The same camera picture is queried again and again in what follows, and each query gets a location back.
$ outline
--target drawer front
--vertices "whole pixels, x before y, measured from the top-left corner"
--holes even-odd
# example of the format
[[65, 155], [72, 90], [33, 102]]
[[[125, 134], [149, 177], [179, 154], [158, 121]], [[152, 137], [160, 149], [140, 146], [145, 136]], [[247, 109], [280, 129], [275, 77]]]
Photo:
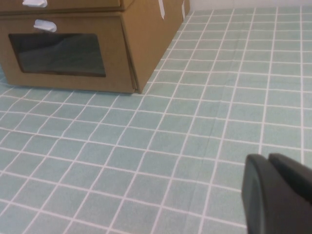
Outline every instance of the drawer front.
[[119, 16], [6, 17], [0, 31], [0, 63], [9, 83], [134, 90]]
[[122, 3], [122, 0], [0, 0], [0, 12], [116, 8]]

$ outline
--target drawer handle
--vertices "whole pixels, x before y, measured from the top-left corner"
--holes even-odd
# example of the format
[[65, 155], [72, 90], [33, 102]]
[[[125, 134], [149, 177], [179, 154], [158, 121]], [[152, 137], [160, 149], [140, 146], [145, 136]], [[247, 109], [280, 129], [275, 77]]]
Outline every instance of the drawer handle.
[[46, 7], [48, 2], [47, 0], [24, 0], [23, 5], [29, 7]]
[[41, 20], [41, 19], [37, 19], [35, 21], [34, 28], [44, 30], [44, 31], [48, 31], [48, 32], [55, 32], [57, 30], [57, 26], [55, 25], [55, 23], [50, 22], [50, 21]]

